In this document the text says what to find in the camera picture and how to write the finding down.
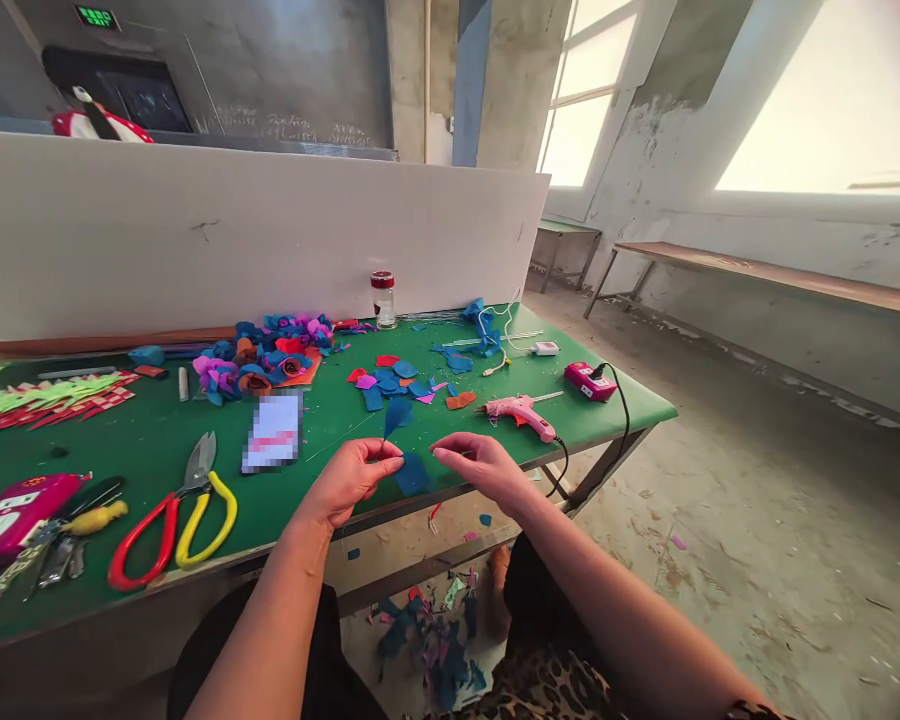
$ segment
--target woman's right hand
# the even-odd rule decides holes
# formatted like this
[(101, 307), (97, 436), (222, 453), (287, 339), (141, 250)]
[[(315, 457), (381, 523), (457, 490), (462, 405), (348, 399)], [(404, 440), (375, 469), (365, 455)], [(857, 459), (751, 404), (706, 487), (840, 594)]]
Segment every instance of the woman's right hand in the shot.
[(518, 521), (529, 506), (543, 499), (503, 445), (492, 437), (453, 433), (431, 445), (430, 451), (441, 465), (460, 473)]

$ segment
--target bright window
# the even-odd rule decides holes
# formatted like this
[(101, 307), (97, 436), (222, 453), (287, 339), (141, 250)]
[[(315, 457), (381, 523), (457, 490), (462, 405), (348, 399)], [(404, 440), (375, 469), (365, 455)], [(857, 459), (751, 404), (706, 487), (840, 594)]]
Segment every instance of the bright window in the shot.
[(717, 190), (900, 196), (900, 0), (826, 0)]
[(537, 169), (551, 187), (587, 179), (633, 34), (639, 0), (574, 0)]

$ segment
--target red bottle cap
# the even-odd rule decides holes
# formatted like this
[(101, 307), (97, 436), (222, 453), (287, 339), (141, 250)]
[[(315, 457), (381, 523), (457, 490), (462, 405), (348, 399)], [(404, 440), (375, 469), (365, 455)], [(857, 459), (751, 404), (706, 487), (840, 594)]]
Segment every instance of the red bottle cap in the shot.
[(381, 270), (370, 276), (370, 285), (375, 288), (393, 287), (393, 273)]

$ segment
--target hand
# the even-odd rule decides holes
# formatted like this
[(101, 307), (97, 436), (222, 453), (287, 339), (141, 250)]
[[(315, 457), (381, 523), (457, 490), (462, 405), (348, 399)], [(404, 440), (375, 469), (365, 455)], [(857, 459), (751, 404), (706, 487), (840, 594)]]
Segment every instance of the hand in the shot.
[(430, 451), (441, 465), (460, 473), (512, 518), (543, 497), (503, 445), (492, 437), (453, 433), (435, 442)]
[(345, 442), (314, 481), (294, 518), (340, 527), (350, 519), (354, 505), (369, 499), (383, 478), (403, 466), (402, 455), (396, 445), (379, 438)]

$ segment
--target white partition board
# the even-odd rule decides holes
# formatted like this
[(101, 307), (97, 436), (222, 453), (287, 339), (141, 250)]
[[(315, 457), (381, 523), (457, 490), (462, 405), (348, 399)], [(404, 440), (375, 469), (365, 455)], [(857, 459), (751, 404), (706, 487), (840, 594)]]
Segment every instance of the white partition board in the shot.
[(508, 301), (549, 176), (0, 133), (0, 340)]

